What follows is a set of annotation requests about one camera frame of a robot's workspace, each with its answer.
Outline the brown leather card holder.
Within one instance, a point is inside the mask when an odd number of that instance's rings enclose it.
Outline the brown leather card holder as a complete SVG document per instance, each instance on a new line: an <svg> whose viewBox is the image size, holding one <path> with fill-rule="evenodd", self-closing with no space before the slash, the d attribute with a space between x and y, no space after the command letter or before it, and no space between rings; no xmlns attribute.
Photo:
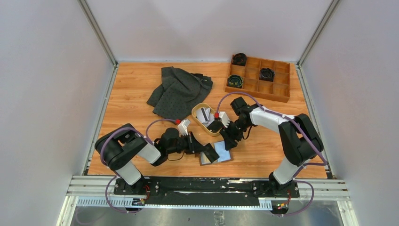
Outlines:
<svg viewBox="0 0 399 226"><path fill-rule="evenodd" d="M228 162L228 161L233 160L233 156L232 156L230 150L225 149L224 141L212 143L210 145L214 149L214 152L211 151L211 153L208 153L208 154L201 152L199 154L199 163L201 166L210 165L210 164L218 164L218 163ZM219 157L216 160L211 161L209 159L209 157L211 157L213 159L215 157L215 153Z"/></svg>

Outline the oval wooden card tray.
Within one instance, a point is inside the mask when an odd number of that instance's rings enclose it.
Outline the oval wooden card tray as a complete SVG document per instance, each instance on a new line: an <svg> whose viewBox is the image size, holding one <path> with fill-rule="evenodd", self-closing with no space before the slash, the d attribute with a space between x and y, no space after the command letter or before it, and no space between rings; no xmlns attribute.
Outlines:
<svg viewBox="0 0 399 226"><path fill-rule="evenodd" d="M194 121L210 136L216 137L220 135L219 130L211 130L208 127L215 119L215 110L206 103L199 103L192 108L192 117Z"/></svg>

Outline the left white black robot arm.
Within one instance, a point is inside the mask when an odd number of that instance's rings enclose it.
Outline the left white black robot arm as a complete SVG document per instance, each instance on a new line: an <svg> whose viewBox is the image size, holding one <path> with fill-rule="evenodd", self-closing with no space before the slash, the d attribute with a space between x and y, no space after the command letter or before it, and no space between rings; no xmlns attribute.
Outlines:
<svg viewBox="0 0 399 226"><path fill-rule="evenodd" d="M102 164L119 177L116 185L132 194L150 190L148 182L132 162L135 156L145 159L152 166L163 164L172 153L203 153L210 162L220 157L211 144L200 144L192 132L183 135L176 128L168 128L152 142L130 123L99 138L95 150L100 154Z"/></svg>

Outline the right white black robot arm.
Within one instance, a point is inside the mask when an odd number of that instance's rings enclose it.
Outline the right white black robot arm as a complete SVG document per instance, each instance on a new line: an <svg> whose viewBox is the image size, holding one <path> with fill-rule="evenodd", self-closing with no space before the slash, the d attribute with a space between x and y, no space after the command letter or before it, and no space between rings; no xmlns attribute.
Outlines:
<svg viewBox="0 0 399 226"><path fill-rule="evenodd" d="M296 175L306 166L312 165L312 159L319 157L320 166L327 165L323 157L323 142L312 121L306 114L282 114L263 106L258 101L248 105L242 98L231 102L231 107L237 115L237 120L231 121L222 116L219 110L214 113L214 120L222 125L220 134L225 148L232 149L243 140L243 133L260 126L279 134L284 158L280 165L269 175L269 181L260 194L270 192L274 196L282 196L294 183Z"/></svg>

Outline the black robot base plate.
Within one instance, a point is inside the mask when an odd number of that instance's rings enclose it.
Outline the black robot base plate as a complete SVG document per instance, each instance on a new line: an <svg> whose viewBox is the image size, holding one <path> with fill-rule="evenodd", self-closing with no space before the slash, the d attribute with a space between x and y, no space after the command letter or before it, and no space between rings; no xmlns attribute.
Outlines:
<svg viewBox="0 0 399 226"><path fill-rule="evenodd" d="M256 206L260 198L298 198L297 183L278 189L268 180L241 181L237 178L145 178L150 190L133 194L120 189L116 184L115 195L143 195L148 204L160 205L212 205L212 206Z"/></svg>

